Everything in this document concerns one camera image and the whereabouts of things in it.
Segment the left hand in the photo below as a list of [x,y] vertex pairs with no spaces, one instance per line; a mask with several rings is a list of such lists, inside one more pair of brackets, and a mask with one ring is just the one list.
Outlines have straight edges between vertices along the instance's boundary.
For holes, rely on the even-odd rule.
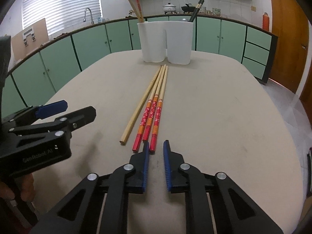
[[14,200],[17,195],[25,202],[32,202],[35,197],[33,174],[27,174],[9,184],[1,182],[1,198]]

